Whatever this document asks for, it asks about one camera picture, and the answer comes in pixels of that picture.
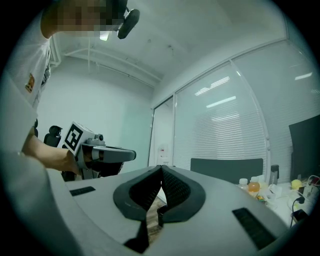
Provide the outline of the glass door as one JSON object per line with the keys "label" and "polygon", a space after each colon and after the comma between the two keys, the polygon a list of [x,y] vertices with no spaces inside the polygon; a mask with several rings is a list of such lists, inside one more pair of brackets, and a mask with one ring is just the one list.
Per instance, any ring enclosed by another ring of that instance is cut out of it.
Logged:
{"label": "glass door", "polygon": [[153,110],[148,165],[157,165],[158,147],[168,144],[170,163],[173,163],[174,97],[168,98]]}

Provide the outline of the white window blind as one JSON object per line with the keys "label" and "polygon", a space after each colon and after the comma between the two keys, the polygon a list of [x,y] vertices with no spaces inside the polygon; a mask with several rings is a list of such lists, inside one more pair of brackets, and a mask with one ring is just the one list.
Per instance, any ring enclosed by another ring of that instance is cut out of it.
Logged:
{"label": "white window blind", "polygon": [[288,40],[233,59],[262,110],[270,144],[270,163],[279,165],[279,181],[291,174],[295,124],[320,115],[320,70]]}
{"label": "white window blind", "polygon": [[261,113],[229,61],[175,94],[172,162],[189,170],[192,158],[267,163]]}

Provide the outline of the person's left hand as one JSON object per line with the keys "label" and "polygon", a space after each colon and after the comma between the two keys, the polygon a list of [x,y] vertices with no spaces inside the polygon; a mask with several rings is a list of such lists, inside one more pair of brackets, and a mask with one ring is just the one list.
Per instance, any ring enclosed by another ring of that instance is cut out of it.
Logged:
{"label": "person's left hand", "polygon": [[75,156],[68,150],[65,150],[65,156],[62,161],[62,170],[80,175],[80,169],[76,163]]}

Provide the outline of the person's white t-shirt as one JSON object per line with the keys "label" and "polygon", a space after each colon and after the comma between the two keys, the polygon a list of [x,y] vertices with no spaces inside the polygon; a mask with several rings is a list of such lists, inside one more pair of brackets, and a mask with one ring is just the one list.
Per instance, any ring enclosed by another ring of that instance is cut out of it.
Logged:
{"label": "person's white t-shirt", "polygon": [[39,14],[23,32],[0,78],[0,152],[19,152],[37,119],[50,77],[50,40]]}

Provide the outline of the black office chair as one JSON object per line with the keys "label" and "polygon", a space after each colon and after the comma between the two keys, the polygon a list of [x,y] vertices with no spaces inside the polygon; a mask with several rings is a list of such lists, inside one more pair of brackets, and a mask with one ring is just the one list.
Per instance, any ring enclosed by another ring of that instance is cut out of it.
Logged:
{"label": "black office chair", "polygon": [[[51,126],[48,130],[48,133],[45,135],[43,142],[48,146],[57,148],[62,138],[61,131],[61,127],[57,125]],[[62,171],[61,175],[65,182],[76,180],[76,174],[73,172]]]}

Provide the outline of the plastic water bottle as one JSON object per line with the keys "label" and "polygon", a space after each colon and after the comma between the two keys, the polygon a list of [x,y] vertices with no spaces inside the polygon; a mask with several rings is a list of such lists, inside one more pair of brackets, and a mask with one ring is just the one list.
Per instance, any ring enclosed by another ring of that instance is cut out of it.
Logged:
{"label": "plastic water bottle", "polygon": [[170,161],[169,145],[167,143],[162,143],[158,147],[156,163],[157,165],[169,165]]}

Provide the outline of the grey water bottle black lid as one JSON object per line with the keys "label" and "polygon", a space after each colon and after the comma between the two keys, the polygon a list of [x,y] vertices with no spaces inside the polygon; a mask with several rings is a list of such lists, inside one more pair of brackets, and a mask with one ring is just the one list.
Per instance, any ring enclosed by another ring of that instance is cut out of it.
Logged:
{"label": "grey water bottle black lid", "polygon": [[278,164],[272,165],[270,168],[270,179],[269,179],[270,185],[277,185],[278,184],[279,174],[280,174],[279,165]]}

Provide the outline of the person's left forearm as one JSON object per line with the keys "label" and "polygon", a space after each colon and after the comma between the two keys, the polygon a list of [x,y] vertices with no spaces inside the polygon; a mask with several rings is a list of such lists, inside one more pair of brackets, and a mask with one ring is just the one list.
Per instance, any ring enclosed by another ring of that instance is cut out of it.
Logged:
{"label": "person's left forearm", "polygon": [[28,135],[22,152],[40,161],[46,168],[66,171],[68,166],[68,150],[52,147],[41,142],[35,135]]}

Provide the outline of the dark orange juice bottle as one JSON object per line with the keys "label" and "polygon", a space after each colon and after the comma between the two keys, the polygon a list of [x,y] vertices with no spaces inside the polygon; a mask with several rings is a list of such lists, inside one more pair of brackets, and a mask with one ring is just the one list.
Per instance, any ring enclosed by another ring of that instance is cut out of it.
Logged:
{"label": "dark orange juice bottle", "polygon": [[253,176],[250,179],[250,182],[248,184],[248,193],[256,198],[258,196],[258,193],[260,191],[260,183],[259,183],[259,177],[258,176]]}

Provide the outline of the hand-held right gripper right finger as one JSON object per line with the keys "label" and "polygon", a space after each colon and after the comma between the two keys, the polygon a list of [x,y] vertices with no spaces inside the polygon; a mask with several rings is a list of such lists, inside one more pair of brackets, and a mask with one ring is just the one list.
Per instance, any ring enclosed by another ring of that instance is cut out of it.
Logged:
{"label": "hand-held right gripper right finger", "polygon": [[190,170],[170,171],[205,191],[202,208],[188,221],[166,223],[149,256],[273,256],[288,240],[285,223],[235,184]]}

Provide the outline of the dark grey desk divider panel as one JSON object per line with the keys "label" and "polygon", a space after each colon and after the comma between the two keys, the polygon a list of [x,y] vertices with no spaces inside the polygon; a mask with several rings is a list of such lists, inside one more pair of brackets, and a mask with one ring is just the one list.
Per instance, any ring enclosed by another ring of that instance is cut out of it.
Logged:
{"label": "dark grey desk divider panel", "polygon": [[235,160],[192,158],[190,160],[191,171],[232,184],[238,184],[240,179],[247,179],[249,182],[252,177],[262,175],[263,167],[262,158]]}

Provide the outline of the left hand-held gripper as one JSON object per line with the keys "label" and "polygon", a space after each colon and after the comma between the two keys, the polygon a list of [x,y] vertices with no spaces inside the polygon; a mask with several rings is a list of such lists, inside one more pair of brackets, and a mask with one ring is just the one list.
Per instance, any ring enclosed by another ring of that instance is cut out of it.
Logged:
{"label": "left hand-held gripper", "polygon": [[73,154],[83,180],[118,175],[125,162],[136,159],[134,150],[104,146],[104,137],[72,122],[63,140]]}

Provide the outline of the black monitor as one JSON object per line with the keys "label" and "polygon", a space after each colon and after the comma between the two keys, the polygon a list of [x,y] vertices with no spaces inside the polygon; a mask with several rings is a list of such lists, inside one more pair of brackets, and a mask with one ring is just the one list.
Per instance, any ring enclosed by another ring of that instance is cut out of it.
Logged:
{"label": "black monitor", "polygon": [[320,115],[289,125],[292,141],[290,180],[320,177]]}

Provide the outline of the clear plastic bag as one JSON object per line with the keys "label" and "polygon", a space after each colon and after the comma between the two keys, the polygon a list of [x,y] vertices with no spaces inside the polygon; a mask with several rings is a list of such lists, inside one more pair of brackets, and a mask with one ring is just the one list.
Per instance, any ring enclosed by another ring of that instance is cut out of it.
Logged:
{"label": "clear plastic bag", "polygon": [[259,185],[258,195],[262,196],[266,201],[273,202],[282,196],[283,188],[274,183],[267,184],[263,175],[259,178]]}

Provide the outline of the white power strip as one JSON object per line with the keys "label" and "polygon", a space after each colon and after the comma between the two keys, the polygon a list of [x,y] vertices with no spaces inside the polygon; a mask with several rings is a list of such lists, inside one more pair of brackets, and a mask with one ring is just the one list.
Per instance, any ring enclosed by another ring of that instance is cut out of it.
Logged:
{"label": "white power strip", "polygon": [[309,200],[317,200],[320,195],[320,177],[311,175],[304,187],[303,195]]}

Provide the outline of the white ceiling pipe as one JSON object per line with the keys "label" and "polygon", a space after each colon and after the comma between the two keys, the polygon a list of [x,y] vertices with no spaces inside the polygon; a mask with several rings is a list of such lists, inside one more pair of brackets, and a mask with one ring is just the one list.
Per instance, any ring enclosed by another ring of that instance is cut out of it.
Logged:
{"label": "white ceiling pipe", "polygon": [[155,74],[150,69],[95,48],[77,48],[72,51],[63,52],[62,54],[64,57],[86,60],[88,65],[95,63],[97,67],[130,77],[151,88],[156,87],[162,81],[162,76]]}

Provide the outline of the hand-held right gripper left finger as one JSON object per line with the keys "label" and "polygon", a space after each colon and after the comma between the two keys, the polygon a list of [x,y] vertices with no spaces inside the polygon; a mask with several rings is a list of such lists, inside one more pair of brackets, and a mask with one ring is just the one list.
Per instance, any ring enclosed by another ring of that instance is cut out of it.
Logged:
{"label": "hand-held right gripper left finger", "polygon": [[119,244],[143,254],[161,231],[162,200],[156,183],[144,178],[153,167],[98,179],[67,182],[73,199],[91,221]]}

